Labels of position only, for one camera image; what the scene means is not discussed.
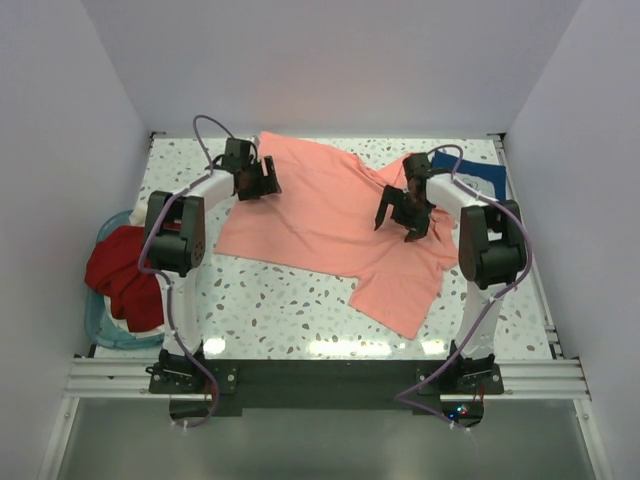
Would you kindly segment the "salmon pink t-shirt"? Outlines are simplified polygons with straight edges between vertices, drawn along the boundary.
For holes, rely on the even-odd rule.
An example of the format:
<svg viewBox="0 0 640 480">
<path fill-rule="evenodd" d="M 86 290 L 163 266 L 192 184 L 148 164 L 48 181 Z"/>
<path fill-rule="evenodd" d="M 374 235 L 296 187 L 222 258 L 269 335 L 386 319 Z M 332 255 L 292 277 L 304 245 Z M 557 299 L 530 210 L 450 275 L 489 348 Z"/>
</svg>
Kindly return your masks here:
<svg viewBox="0 0 640 480">
<path fill-rule="evenodd" d="M 414 338 L 458 262 L 453 218 L 435 209 L 413 242 L 393 221 L 374 227 L 384 187 L 406 185 L 401 160 L 373 170 L 355 154 L 270 132 L 259 152 L 273 158 L 282 191 L 236 203 L 216 253 L 355 278 L 350 306 Z"/>
</svg>

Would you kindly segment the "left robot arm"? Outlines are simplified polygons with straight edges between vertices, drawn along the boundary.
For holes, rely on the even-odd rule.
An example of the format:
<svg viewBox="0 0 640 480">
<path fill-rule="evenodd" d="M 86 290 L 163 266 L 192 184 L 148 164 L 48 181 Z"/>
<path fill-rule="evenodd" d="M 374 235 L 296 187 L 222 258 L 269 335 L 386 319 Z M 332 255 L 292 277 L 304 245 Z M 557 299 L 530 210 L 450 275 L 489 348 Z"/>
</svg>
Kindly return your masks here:
<svg viewBox="0 0 640 480">
<path fill-rule="evenodd" d="M 200 177 L 174 191 L 155 190 L 147 200 L 138 267 L 158 281 L 165 327 L 162 350 L 186 357 L 171 375 L 185 392 L 200 390 L 207 380 L 205 365 L 189 358 L 202 345 L 196 278 L 207 255 L 207 213 L 231 198 L 253 201 L 281 192 L 274 160 L 260 157 L 258 145 L 256 138 L 228 138 L 223 153 L 210 160 Z"/>
</svg>

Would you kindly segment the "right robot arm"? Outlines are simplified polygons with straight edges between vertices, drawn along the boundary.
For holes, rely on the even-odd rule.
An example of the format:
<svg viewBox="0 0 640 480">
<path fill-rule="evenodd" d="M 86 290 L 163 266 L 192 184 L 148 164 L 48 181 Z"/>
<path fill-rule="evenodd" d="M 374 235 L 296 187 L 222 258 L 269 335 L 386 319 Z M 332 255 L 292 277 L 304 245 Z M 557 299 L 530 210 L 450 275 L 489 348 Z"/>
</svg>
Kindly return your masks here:
<svg viewBox="0 0 640 480">
<path fill-rule="evenodd" d="M 448 386 L 469 392 L 481 373 L 493 368 L 494 336 L 503 298 L 531 269 L 531 242 L 514 200 L 499 200 L 468 186 L 450 169 L 432 161 L 438 152 L 411 154 L 403 161 L 407 186 L 383 189 L 375 227 L 386 216 L 405 227 L 407 242 L 427 235 L 437 207 L 459 226 L 458 265 L 467 282 L 463 320 L 447 360 L 432 376 L 444 375 Z"/>
</svg>

